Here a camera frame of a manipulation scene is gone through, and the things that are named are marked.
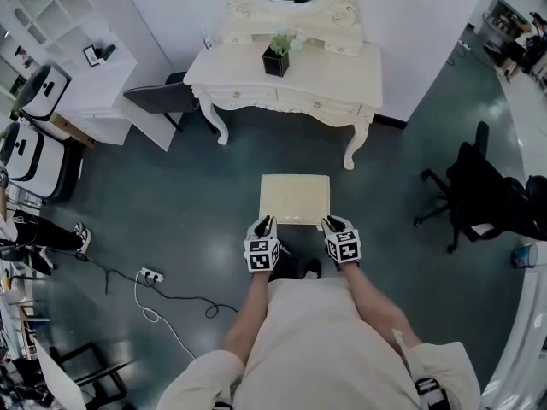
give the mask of small white bottle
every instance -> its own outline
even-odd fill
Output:
[[[202,40],[207,50],[211,50],[213,47],[215,47],[215,43],[213,41],[213,35],[209,32],[208,29],[206,29],[203,26],[202,26]]]

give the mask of white shirt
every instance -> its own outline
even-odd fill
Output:
[[[361,321],[343,278],[277,280],[247,367],[215,351],[194,360],[163,394],[158,410],[418,409],[401,357]],[[461,343],[412,349],[446,389],[452,410],[475,410],[480,390]],[[231,392],[233,385],[241,383]]]
[[[543,32],[539,32],[538,28],[532,24],[532,31],[531,32],[523,32],[516,40],[515,42],[521,46],[521,47],[524,47],[526,48],[526,42],[528,41],[529,38],[531,37],[537,37],[537,36],[542,36],[543,35]]]

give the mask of picture frame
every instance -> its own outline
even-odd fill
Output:
[[[87,62],[89,63],[90,67],[95,67],[99,65],[99,60],[97,58],[97,54],[95,52],[95,46],[93,44],[90,45],[89,47],[85,47],[83,51],[84,51],[85,58],[87,59]]]

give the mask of dressing table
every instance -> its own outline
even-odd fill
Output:
[[[218,143],[227,144],[228,130],[213,105],[305,113],[329,126],[355,128],[344,155],[344,167],[353,169],[352,156],[382,106],[379,48],[362,42],[354,0],[229,0],[228,14],[222,42],[203,49],[185,76],[203,114],[221,132]],[[281,24],[309,37],[290,51],[282,78],[265,74],[262,64]]]

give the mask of curved table leg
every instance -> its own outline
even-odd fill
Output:
[[[192,90],[194,91],[194,96],[199,99],[205,118],[221,133],[218,143],[222,145],[227,144],[229,136],[228,128],[224,124],[224,121],[222,121],[220,116],[216,113],[213,103],[209,100],[209,96],[207,96],[207,93],[205,93],[205,91],[198,86],[192,86]]]
[[[359,117],[353,127],[355,127],[356,133],[348,144],[348,148],[345,150],[344,155],[344,168],[346,170],[353,170],[355,166],[353,162],[353,154],[363,146],[368,136],[368,126],[374,120],[374,114],[370,114],[366,117]]]

